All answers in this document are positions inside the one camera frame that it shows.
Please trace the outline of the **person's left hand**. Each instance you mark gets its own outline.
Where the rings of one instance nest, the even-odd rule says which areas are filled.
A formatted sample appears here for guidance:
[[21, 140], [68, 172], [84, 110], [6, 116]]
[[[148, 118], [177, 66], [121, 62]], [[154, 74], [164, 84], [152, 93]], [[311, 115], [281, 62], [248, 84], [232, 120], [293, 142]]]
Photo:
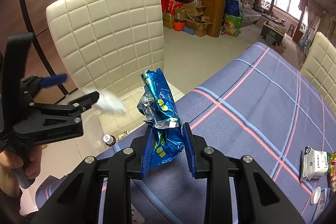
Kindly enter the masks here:
[[[33, 179], [41, 172], [42, 147], [33, 148], [29, 153], [29, 159], [25, 174], [29, 179]], [[19, 182], [14, 170], [22, 166], [23, 160], [18, 155], [7, 150], [1, 152], [1, 191], [9, 197], [17, 198], [20, 195]]]

